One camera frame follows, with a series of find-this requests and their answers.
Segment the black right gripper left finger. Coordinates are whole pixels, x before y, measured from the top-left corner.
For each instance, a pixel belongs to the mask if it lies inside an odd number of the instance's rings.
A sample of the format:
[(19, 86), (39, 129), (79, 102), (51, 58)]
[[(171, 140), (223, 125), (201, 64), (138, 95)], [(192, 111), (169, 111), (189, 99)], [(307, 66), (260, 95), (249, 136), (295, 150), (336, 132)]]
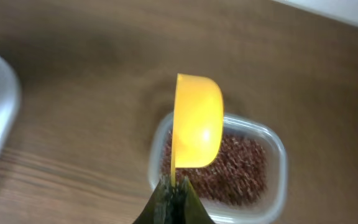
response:
[(173, 190), (170, 176), (161, 176), (149, 201), (133, 224), (173, 223)]

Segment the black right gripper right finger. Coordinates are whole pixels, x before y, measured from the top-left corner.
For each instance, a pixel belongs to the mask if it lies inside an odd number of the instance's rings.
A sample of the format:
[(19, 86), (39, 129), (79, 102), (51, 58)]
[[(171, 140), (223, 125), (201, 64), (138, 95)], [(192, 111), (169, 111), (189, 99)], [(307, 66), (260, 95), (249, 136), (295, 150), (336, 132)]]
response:
[(214, 224), (188, 177), (174, 190), (174, 223)]

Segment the yellow plastic measuring scoop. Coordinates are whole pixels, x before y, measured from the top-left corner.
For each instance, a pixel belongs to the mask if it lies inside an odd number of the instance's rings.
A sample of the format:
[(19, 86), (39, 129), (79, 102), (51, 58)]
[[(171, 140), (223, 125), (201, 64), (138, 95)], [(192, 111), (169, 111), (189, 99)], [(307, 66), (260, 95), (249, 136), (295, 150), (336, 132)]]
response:
[(175, 90), (171, 184), (177, 168), (206, 167), (220, 148), (224, 103), (218, 84), (210, 78), (179, 73)]

